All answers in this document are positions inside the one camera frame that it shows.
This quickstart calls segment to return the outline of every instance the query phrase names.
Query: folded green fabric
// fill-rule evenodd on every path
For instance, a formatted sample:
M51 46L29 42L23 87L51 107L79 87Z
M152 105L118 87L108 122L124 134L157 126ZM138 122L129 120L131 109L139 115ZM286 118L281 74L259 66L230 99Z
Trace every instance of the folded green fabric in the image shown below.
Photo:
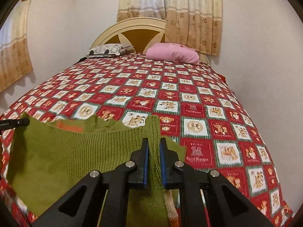
M149 142L147 190L129 193L127 226L168 226L161 187L160 123L149 116L145 126L130 129L121 121L104 121L96 115L87 120L42 123L24 113L30 125L15 130L7 180L21 200L40 216L91 170L110 171L129 160L140 149L142 138ZM79 127L81 133L57 128ZM168 148L184 161L185 147L166 137Z

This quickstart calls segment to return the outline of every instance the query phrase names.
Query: green garment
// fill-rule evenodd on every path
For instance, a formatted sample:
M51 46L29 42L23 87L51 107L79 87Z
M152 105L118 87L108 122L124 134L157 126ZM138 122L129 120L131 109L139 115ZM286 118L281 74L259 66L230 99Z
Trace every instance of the green garment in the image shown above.
M15 130L7 179L17 195L40 216L91 170L107 172L129 160L140 149L142 138L149 142L147 190L129 193L127 226L168 226L161 187L160 123L146 118L145 126L134 129L121 121L104 121L96 115L87 120L60 120L81 127L81 133L56 128L57 122L42 123L28 114L30 125ZM168 148L184 161L185 147L166 137Z

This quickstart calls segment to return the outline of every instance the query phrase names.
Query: bed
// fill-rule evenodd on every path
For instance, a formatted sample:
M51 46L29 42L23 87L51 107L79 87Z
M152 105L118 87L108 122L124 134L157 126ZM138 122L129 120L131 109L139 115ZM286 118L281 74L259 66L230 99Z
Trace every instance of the bed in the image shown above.
M276 168L255 124L228 86L200 54L201 65L152 61L146 50L164 42L165 21L131 18L103 32L92 47L131 43L133 52L109 59L86 59L51 77L18 99L1 119L23 112L42 122L87 119L92 114L131 128L148 115L160 118L161 133L187 147L186 163L195 169L217 169L275 226L292 211L282 198ZM5 178L13 130L3 133ZM19 208L36 217L5 179L0 194L14 218L26 226Z

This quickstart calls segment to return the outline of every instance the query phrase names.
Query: cream headboard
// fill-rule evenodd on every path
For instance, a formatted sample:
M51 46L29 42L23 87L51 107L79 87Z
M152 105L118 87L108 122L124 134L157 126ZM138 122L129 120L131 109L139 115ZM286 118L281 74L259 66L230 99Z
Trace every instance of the cream headboard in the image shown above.
M165 24L163 19L137 17L120 21L104 31L93 43L92 48L103 44L132 44L134 52L146 53L155 43L164 43ZM205 54L200 60L209 64Z

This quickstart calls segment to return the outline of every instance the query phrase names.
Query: wall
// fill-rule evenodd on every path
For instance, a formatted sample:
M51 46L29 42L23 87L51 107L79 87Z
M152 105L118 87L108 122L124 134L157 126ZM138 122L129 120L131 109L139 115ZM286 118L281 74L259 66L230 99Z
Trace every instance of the wall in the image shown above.
M287 0L223 0L222 51L211 66L258 127L284 199L303 202L303 24Z
M31 0L28 50L34 71L0 93L0 114L26 92L78 61L69 44L75 0Z
M73 4L74 13L69 10ZM116 22L117 10L118 0L32 0L28 43L35 71L9 88L0 113L83 57L96 37ZM223 20L221 55L209 57L211 66L227 77L258 127L284 198L297 211L303 201L303 24L287 0L223 0ZM71 43L75 50L69 55L66 47Z

